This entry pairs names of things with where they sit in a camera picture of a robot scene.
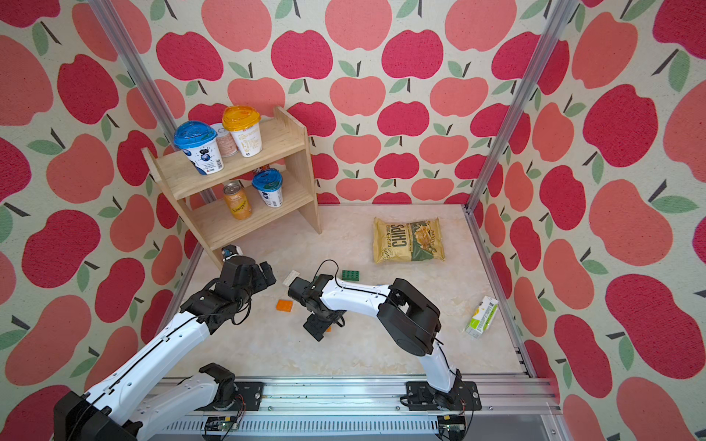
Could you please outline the aluminium corner post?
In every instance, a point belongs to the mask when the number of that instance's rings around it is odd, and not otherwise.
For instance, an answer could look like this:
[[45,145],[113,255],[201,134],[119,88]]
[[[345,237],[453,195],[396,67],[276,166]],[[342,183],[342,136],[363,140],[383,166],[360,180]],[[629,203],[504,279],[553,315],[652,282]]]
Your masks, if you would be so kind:
[[563,35],[567,23],[571,20],[574,9],[579,6],[579,1],[553,1],[553,4],[555,5],[555,10],[549,15],[537,47],[531,59],[529,59],[527,70],[518,83],[518,89],[513,95],[498,136],[490,145],[490,151],[481,174],[474,182],[473,191],[463,210],[467,218],[470,218],[473,214],[476,204],[479,202],[483,191],[486,190],[487,184],[498,165],[501,154],[509,146],[509,138],[517,128],[526,104],[531,100],[534,92],[540,91],[539,79]]
[[145,67],[143,55],[151,48],[152,31],[134,1],[91,1],[89,5],[108,47],[117,51],[125,66],[119,80],[128,88],[125,103],[137,127],[119,144],[119,172],[127,184],[145,187],[148,195],[154,195],[159,188],[143,150],[158,156],[156,147],[161,145],[166,154],[173,152],[177,119],[185,112],[183,94],[171,83],[154,79]]

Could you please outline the yellow chips bag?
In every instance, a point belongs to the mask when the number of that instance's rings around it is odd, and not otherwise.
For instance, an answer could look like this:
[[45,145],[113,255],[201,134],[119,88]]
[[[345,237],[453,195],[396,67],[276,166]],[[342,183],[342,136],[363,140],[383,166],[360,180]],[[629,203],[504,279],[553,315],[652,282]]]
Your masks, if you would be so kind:
[[375,218],[372,254],[375,264],[388,261],[444,261],[446,255],[441,222],[439,218],[408,223],[385,222]]

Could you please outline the blue lid yogurt cup lower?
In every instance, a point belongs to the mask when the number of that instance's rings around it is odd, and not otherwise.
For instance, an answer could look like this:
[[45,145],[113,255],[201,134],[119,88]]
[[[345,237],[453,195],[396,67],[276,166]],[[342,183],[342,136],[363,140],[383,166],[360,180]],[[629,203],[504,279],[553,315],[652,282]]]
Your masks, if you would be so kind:
[[268,207],[280,208],[283,205],[283,178],[279,170],[268,169],[258,173],[252,185]]

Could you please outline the green lego brick right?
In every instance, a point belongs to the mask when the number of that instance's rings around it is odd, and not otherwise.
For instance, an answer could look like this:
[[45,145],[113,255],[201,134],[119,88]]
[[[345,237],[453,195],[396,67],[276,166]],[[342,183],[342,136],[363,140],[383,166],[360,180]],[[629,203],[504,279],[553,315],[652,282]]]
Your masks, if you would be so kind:
[[360,272],[358,270],[343,270],[341,279],[343,281],[358,282],[360,280]]

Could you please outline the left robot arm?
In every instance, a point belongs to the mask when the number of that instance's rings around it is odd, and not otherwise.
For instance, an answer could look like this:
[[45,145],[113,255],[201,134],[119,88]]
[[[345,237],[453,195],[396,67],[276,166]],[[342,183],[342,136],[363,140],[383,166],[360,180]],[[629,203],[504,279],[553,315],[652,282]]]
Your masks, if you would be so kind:
[[165,374],[225,323],[249,313],[255,294],[273,286],[272,267],[229,252],[220,276],[190,296],[169,324],[105,380],[83,394],[67,393],[53,410],[56,440],[149,440],[198,410],[230,411],[233,429],[259,407],[259,392],[240,386],[216,363],[201,367],[172,389],[148,394]]

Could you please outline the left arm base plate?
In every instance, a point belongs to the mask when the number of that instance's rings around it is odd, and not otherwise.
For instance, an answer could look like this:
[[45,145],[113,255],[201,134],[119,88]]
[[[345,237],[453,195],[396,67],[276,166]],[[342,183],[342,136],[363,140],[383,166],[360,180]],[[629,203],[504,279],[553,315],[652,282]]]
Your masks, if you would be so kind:
[[214,400],[207,406],[213,411],[257,412],[265,384],[259,381],[226,380],[218,386]]

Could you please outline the left aluminium corner post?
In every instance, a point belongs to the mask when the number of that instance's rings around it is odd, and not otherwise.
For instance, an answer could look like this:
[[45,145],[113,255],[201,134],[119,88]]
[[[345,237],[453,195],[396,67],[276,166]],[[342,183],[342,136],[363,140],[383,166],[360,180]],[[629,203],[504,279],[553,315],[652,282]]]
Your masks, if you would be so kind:
[[185,112],[183,94],[171,83],[154,79],[145,67],[143,55],[151,48],[152,31],[134,1],[91,1],[89,5],[108,47],[117,51],[125,66],[119,80],[128,88],[125,103],[137,127],[119,144],[119,172],[127,184],[145,187],[148,195],[154,195],[159,188],[143,150],[158,156],[156,147],[161,145],[166,154],[173,152],[177,119]]

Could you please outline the pink yogurt cup behind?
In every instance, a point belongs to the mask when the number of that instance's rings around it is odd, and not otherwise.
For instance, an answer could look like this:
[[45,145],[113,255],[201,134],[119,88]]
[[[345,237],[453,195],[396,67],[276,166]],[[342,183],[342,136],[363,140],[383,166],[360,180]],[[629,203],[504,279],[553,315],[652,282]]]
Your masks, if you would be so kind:
[[235,140],[231,136],[229,130],[224,128],[222,123],[213,124],[211,125],[211,128],[213,128],[216,132],[216,142],[222,158],[230,157],[238,153]]

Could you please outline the wooden two-tier shelf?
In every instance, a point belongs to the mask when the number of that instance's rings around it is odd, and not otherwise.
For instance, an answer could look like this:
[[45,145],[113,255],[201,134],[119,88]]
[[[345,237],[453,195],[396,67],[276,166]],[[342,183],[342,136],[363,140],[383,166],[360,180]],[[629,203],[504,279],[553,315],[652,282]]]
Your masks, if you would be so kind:
[[[284,108],[274,108],[274,115],[273,119],[260,124],[263,138],[260,154],[250,158],[227,157],[224,169],[212,175],[199,174],[185,154],[156,158],[150,149],[142,150],[154,181],[218,268],[224,265],[224,246],[293,211],[299,211],[315,231],[322,232],[307,128]],[[280,208],[268,208],[253,187],[246,188],[253,207],[252,216],[246,220],[235,220],[223,202],[208,202],[195,211],[186,203],[189,196],[234,181],[281,159],[286,169],[282,172],[283,206]]]

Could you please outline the white lego brick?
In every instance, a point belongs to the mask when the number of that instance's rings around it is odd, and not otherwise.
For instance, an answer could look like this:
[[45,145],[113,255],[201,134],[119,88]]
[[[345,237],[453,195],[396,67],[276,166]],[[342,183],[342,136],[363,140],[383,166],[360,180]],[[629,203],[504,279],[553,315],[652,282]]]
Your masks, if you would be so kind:
[[289,287],[294,283],[295,279],[299,277],[300,273],[296,270],[292,270],[287,277],[282,281],[282,284],[286,287]]

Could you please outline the blue lid yogurt cup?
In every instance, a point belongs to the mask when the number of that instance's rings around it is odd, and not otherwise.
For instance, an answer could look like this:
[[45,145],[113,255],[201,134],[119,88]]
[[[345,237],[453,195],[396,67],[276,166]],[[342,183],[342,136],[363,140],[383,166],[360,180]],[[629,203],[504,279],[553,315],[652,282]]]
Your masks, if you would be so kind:
[[268,207],[280,208],[283,205],[283,178],[279,170],[268,169],[258,173],[252,185]]
[[174,145],[187,156],[200,175],[207,176],[224,168],[216,138],[217,132],[210,125],[188,121],[176,130]]

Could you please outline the blue lid yogurt cup upper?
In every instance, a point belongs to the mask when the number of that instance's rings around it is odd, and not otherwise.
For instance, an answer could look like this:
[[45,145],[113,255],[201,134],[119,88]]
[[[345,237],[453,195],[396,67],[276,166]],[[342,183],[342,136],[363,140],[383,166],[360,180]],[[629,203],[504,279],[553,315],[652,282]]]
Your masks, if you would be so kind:
[[216,138],[217,132],[210,125],[188,121],[176,130],[174,145],[187,156],[200,175],[207,176],[224,168]]

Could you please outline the aluminium front rail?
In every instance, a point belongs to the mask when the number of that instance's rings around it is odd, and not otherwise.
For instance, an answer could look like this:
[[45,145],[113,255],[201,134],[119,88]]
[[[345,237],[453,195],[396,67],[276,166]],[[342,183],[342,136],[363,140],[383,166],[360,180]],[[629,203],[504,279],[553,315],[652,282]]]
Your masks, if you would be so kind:
[[[416,375],[378,377],[263,377],[260,406],[239,426],[206,427],[235,412],[194,411],[154,435],[156,440],[446,440],[455,416],[412,411],[401,404]],[[481,407],[461,411],[467,440],[569,440],[548,380],[523,374],[466,375]]]

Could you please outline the right aluminium corner post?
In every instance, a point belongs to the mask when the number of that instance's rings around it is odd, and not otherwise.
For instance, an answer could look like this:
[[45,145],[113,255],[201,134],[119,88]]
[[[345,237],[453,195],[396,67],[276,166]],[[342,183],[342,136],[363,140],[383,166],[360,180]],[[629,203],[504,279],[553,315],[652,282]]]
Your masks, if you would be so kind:
[[487,184],[498,165],[501,154],[509,146],[509,138],[517,128],[526,104],[531,100],[534,92],[540,91],[539,79],[563,35],[567,23],[571,20],[574,9],[579,6],[579,1],[553,1],[553,4],[555,5],[555,10],[549,15],[537,47],[531,59],[529,59],[527,70],[518,83],[518,89],[513,95],[498,136],[490,145],[490,151],[481,174],[474,182],[473,191],[463,210],[467,218],[470,218],[473,214],[476,204],[479,202],[483,191],[486,190]]

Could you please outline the small green white carton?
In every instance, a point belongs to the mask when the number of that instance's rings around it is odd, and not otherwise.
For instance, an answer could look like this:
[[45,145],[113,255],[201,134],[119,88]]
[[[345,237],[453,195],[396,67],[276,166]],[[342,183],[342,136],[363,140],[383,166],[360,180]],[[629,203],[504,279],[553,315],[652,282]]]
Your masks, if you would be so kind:
[[498,300],[485,296],[477,305],[474,313],[465,327],[466,334],[478,339],[490,327],[496,312],[498,311]]

